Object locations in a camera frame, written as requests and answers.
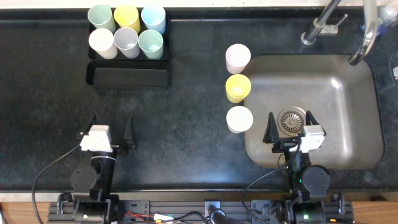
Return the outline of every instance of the sink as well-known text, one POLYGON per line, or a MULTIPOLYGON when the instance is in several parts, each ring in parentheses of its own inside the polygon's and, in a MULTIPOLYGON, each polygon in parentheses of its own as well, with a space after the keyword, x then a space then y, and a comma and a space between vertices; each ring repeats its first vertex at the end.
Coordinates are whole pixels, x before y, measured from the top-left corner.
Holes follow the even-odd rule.
POLYGON ((269 112, 280 136, 287 137, 300 132, 305 123, 300 111, 308 110, 327 133, 321 148, 309 152, 312 164, 334 169, 378 164, 384 144, 373 72, 364 61, 351 66, 347 60, 347 55, 264 55, 250 61, 244 74, 252 88, 244 106, 254 122, 245 133, 245 145, 256 164, 277 167, 279 154, 262 142, 269 112), (286 121, 297 127, 281 125, 286 121))

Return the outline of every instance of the white wall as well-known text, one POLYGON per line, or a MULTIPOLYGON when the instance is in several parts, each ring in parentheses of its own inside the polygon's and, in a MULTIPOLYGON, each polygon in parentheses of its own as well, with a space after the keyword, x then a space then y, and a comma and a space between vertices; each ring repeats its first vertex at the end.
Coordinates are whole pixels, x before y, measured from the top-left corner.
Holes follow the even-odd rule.
MULTIPOLYGON (((377 0, 386 5, 391 0, 377 0)), ((249 6, 326 6, 330 0, 0 0, 0 8, 89 8, 95 4, 133 4, 137 7, 249 7, 249 6)), ((340 6, 360 6, 362 0, 342 0, 340 6)))

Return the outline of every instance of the faucet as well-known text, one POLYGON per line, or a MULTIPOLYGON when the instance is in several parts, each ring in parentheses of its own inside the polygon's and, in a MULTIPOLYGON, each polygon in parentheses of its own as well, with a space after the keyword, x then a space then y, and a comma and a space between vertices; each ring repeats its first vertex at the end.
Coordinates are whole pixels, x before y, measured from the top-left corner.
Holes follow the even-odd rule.
MULTIPOLYGON (((301 36, 304 44, 314 44, 317 35, 325 28, 326 20, 331 13, 337 8, 341 0, 331 0, 329 5, 323 10, 318 18, 312 22, 308 32, 301 36)), ((364 37, 359 49, 349 59, 350 65, 357 65, 369 53, 377 35, 377 6, 376 0, 363 0, 363 11, 365 14, 365 31, 364 37)))

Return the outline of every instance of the drain strainer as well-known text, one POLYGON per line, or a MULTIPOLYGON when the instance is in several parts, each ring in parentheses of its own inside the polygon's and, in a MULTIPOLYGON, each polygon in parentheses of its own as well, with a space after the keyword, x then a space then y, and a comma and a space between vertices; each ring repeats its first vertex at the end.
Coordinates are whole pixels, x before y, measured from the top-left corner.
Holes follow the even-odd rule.
POLYGON ((305 112, 296 106, 282 110, 278 117, 279 128, 289 136, 295 136, 305 124, 305 112))

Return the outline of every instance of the wooden floor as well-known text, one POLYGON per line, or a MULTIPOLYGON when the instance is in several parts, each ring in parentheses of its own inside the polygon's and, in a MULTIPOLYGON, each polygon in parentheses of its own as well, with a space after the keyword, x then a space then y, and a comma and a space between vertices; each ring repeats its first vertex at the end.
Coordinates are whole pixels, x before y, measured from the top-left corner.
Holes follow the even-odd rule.
MULTIPOLYGON (((8 224, 38 223, 32 202, 7 202, 1 205, 8 224)), ((353 206, 356 224, 398 223, 398 202, 353 202, 353 206)), ((49 203, 38 202, 37 207, 46 223, 49 203)))

